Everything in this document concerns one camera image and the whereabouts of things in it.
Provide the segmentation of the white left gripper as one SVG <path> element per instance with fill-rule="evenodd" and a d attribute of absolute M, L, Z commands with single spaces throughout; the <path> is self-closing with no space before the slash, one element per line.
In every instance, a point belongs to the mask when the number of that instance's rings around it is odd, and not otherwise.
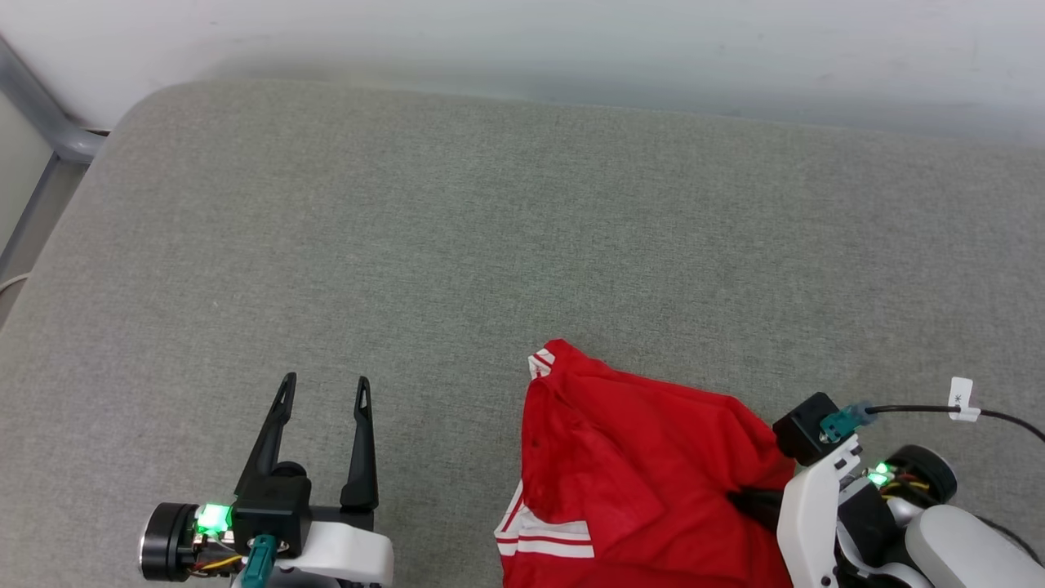
<path fill-rule="evenodd" d="M 278 464 L 282 432 L 291 420 L 297 373 L 282 379 L 265 414 L 234 495 L 239 497 L 250 483 L 272 475 Z M 376 471 L 371 387 L 359 376 L 354 401 L 354 443 L 340 507 L 317 505 L 311 526 L 299 557 L 278 559 L 269 577 L 269 588 L 391 588 L 394 583 L 394 550 L 388 537 L 374 532 L 380 505 Z"/>

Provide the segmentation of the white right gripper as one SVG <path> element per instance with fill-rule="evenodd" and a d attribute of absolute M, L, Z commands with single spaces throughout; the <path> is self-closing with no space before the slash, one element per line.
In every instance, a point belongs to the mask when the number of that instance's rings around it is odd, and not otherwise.
<path fill-rule="evenodd" d="M 776 534 L 794 588 L 932 588 L 912 565 L 865 561 L 859 538 L 875 540 L 879 550 L 898 547 L 922 509 L 903 497 L 885 498 L 862 475 L 862 452 L 858 436 L 851 436 L 784 491 L 742 488 L 727 499 Z"/>

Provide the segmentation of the red white basketball jersey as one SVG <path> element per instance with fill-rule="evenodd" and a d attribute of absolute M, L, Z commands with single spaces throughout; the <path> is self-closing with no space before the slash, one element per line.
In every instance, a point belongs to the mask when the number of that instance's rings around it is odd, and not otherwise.
<path fill-rule="evenodd" d="M 794 588 L 774 528 L 732 504 L 796 470 L 733 397 L 616 371 L 563 339 L 527 358 L 503 588 Z"/>

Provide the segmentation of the grey fabric sofa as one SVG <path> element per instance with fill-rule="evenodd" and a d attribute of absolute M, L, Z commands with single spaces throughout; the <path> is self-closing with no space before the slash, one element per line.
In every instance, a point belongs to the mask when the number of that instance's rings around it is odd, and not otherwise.
<path fill-rule="evenodd" d="M 376 402 L 396 588 L 494 588 L 527 355 L 563 338 L 774 421 L 1045 430 L 1045 148 L 739 117 L 186 83 L 127 112 L 0 327 L 0 588 L 160 588 L 157 503 L 282 456 L 336 503 Z"/>

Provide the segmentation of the grey metal pipe frame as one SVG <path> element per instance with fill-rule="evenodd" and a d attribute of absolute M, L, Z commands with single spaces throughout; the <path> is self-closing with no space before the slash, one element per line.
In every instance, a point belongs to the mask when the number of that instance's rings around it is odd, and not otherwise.
<path fill-rule="evenodd" d="M 0 282 L 16 275 L 16 265 L 31 263 L 47 235 L 53 230 L 64 203 L 72 193 L 74 172 L 86 172 L 100 152 L 104 131 L 83 130 L 50 92 L 38 81 L 33 71 L 0 37 L 0 92 L 11 102 L 50 149 L 50 157 L 26 202 L 7 245 L 0 252 Z"/>

